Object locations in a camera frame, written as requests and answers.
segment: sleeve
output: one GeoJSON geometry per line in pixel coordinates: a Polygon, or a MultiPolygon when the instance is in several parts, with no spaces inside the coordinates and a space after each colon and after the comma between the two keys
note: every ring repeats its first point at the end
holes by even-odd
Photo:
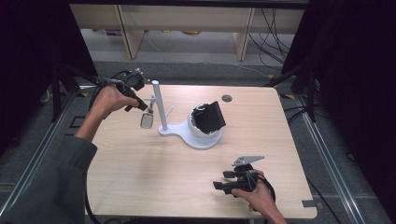
{"type": "Polygon", "coordinates": [[[97,147],[66,137],[0,223],[84,223],[87,171],[97,147]]]}

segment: white base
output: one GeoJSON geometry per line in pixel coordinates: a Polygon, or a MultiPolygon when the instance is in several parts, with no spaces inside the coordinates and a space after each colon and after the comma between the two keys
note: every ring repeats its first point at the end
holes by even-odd
{"type": "Polygon", "coordinates": [[[222,137],[222,129],[218,130],[219,134],[216,134],[213,137],[197,137],[191,132],[187,120],[184,120],[179,124],[167,124],[167,126],[168,130],[166,131],[163,129],[162,125],[160,125],[160,127],[158,128],[158,132],[162,136],[179,136],[187,145],[199,150],[212,148],[220,141],[222,137]]]}

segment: hand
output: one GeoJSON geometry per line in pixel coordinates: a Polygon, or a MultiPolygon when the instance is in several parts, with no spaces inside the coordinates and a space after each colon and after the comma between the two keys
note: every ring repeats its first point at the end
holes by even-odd
{"type": "MultiPolygon", "coordinates": [[[[255,170],[255,172],[262,178],[265,178],[262,171],[255,170]]],[[[242,189],[233,189],[232,195],[245,199],[249,203],[248,209],[250,212],[260,212],[272,223],[286,223],[285,218],[283,218],[282,214],[276,207],[270,190],[260,179],[257,181],[257,187],[255,190],[247,192],[242,189]]]]}
{"type": "Polygon", "coordinates": [[[126,105],[139,106],[139,103],[134,98],[122,95],[114,85],[103,87],[81,127],[75,133],[75,137],[92,141],[102,120],[111,112],[126,105]]]}

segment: wooden table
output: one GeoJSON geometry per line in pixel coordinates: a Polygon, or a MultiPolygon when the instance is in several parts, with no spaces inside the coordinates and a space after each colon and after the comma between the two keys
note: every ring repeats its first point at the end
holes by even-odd
{"type": "MultiPolygon", "coordinates": [[[[289,218],[314,218],[303,167],[276,90],[256,87],[161,85],[168,123],[180,123],[202,103],[219,101],[227,125],[219,143],[208,150],[188,147],[176,136],[160,136],[158,109],[152,129],[141,129],[141,111],[112,113],[93,142],[99,147],[88,173],[88,194],[97,215],[137,217],[261,218],[248,203],[215,190],[225,182],[239,156],[265,159],[252,163],[263,170],[276,191],[276,204],[289,218]],[[233,97],[230,103],[221,97],[233,97]]],[[[154,94],[147,85],[141,98],[154,94]]]]}

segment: white pole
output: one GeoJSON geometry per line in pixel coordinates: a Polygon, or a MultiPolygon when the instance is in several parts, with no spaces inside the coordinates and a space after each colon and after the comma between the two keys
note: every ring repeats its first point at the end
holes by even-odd
{"type": "Polygon", "coordinates": [[[165,110],[163,109],[163,97],[161,96],[160,83],[157,80],[152,80],[151,83],[152,83],[152,87],[154,88],[155,101],[158,106],[158,112],[160,112],[160,118],[161,118],[161,123],[163,124],[163,130],[167,131],[168,124],[166,123],[165,110]]]}

